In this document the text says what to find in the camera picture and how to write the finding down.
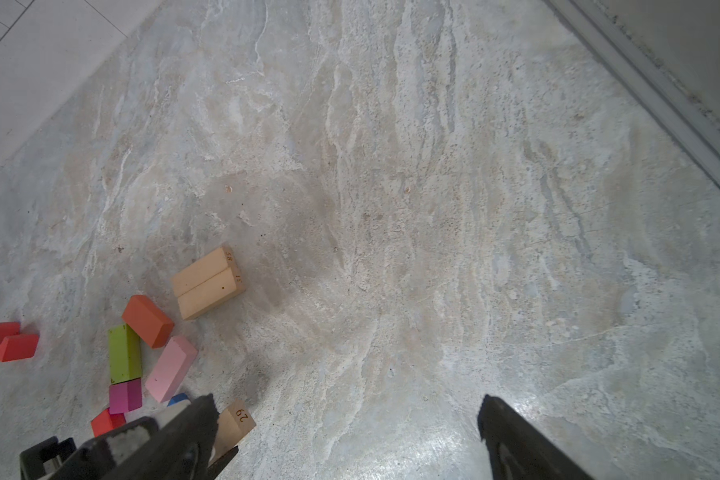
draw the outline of magenta block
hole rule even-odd
[[[125,413],[141,408],[141,379],[110,385],[110,413]]]
[[[184,375],[197,357],[197,350],[183,336],[171,337],[163,349],[157,365],[146,380],[146,389],[155,400],[164,402],[170,399],[179,389]]]

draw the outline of gray stone surface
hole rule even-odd
[[[720,478],[720,192],[537,0],[166,0],[0,172],[0,478],[222,241],[249,290],[175,332],[259,424],[224,478],[489,478],[486,393],[597,478]]]

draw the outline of red arch block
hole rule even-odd
[[[38,348],[39,335],[21,335],[19,322],[0,323],[0,361],[28,359]]]

